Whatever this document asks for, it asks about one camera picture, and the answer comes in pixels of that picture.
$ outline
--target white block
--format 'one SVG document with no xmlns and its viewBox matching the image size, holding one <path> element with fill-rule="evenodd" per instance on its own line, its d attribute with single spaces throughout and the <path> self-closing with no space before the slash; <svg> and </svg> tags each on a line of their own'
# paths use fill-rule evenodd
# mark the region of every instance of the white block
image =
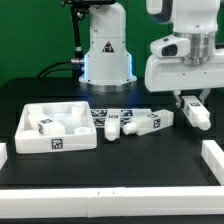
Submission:
<svg viewBox="0 0 224 224">
<path fill-rule="evenodd" d="M 46 119 L 49 119 L 49 117 L 46 115 L 46 114 L 29 114 L 28 115 L 28 120 L 29 120 L 29 123 L 30 123 L 30 126 L 33 130 L 36 130 L 36 131 L 39 131 L 39 128 L 38 128 L 38 123 L 39 121 L 41 120 L 46 120 Z"/>
<path fill-rule="evenodd" d="M 7 150 L 6 144 L 0 143 L 0 170 L 4 166 L 5 162 L 7 161 Z"/>
<path fill-rule="evenodd" d="M 127 216 L 224 214 L 224 187 L 126 189 Z"/>
<path fill-rule="evenodd" d="M 120 138 L 121 110 L 108 109 L 105 121 L 104 133 L 105 138 L 114 141 Z"/>
<path fill-rule="evenodd" d="M 87 217 L 126 216 L 125 188 L 95 189 L 87 196 Z"/>
<path fill-rule="evenodd" d="M 203 141 L 201 156 L 215 175 L 219 183 L 224 186 L 224 152 L 215 141 Z"/>
<path fill-rule="evenodd" d="M 132 118 L 130 123 L 123 127 L 126 135 L 137 134 L 139 136 L 154 132 L 173 125 L 174 113 L 168 110 L 160 110 L 151 114 Z"/>
<path fill-rule="evenodd" d="M 63 136 L 65 135 L 65 126 L 51 118 L 40 120 L 38 122 L 40 134 L 44 136 Z"/>
<path fill-rule="evenodd" d="M 0 218 L 86 217 L 87 190 L 2 190 Z"/>
<path fill-rule="evenodd" d="M 183 112 L 193 127 L 208 130 L 211 127 L 210 113 L 195 96 L 183 96 Z"/>
</svg>

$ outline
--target table surface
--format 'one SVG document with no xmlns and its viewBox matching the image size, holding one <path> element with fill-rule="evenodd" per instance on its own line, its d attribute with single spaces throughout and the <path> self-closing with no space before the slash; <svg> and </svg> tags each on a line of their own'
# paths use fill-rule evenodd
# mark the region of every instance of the table surface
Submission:
<svg viewBox="0 0 224 224">
<path fill-rule="evenodd" d="M 200 94 L 199 91 L 184 92 Z M 97 93 L 70 78 L 20 78 L 0 88 L 0 142 L 7 143 L 8 161 L 0 171 L 0 189 L 157 187 L 219 185 L 201 159 L 203 140 L 224 144 L 224 95 L 213 90 L 206 101 L 209 131 L 193 128 L 172 93 L 150 93 L 139 78 L 135 89 Z M 25 104 L 88 101 L 91 109 L 151 108 L 175 112 L 174 126 L 144 136 L 126 136 L 108 143 L 97 129 L 97 148 L 87 151 L 20 155 L 14 135 Z M 158 216 L 98 219 L 4 220 L 4 223 L 223 223 L 224 216 Z"/>
</svg>

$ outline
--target green backdrop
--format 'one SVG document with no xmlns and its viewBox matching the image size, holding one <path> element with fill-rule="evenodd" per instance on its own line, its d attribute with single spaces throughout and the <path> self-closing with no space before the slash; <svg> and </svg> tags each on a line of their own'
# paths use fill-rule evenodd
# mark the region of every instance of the green backdrop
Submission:
<svg viewBox="0 0 224 224">
<path fill-rule="evenodd" d="M 125 5 L 126 0 L 118 0 Z M 127 49 L 134 57 L 134 74 L 144 76 L 150 43 L 172 32 L 171 25 L 155 24 L 145 0 L 129 0 Z M 224 40 L 224 13 L 218 19 L 218 42 Z M 89 18 L 80 23 L 82 44 L 89 48 Z M 9 79 L 35 77 L 49 64 L 73 56 L 69 7 L 60 0 L 0 0 L 0 86 Z"/>
</svg>

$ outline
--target robot cable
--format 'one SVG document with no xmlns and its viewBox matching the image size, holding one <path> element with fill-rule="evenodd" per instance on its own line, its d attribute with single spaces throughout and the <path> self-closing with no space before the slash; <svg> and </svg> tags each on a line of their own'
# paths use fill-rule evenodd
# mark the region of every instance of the robot cable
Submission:
<svg viewBox="0 0 224 224">
<path fill-rule="evenodd" d="M 127 9 L 128 8 L 128 4 L 129 4 L 129 0 L 126 0 L 126 3 L 124 5 L 124 8 Z"/>
<path fill-rule="evenodd" d="M 62 68 L 62 69 L 53 69 L 48 72 L 46 72 L 41 78 L 46 78 L 49 74 L 54 72 L 62 72 L 62 71 L 73 71 L 74 68 Z"/>
<path fill-rule="evenodd" d="M 45 77 L 45 73 L 50 71 L 52 68 L 58 67 L 60 65 L 65 65 L 65 64 L 71 64 L 71 61 L 70 60 L 66 60 L 66 61 L 56 62 L 56 63 L 54 63 L 52 65 L 49 65 L 45 69 L 43 69 L 41 72 L 39 72 L 36 77 L 37 78 L 43 78 L 43 77 Z"/>
</svg>

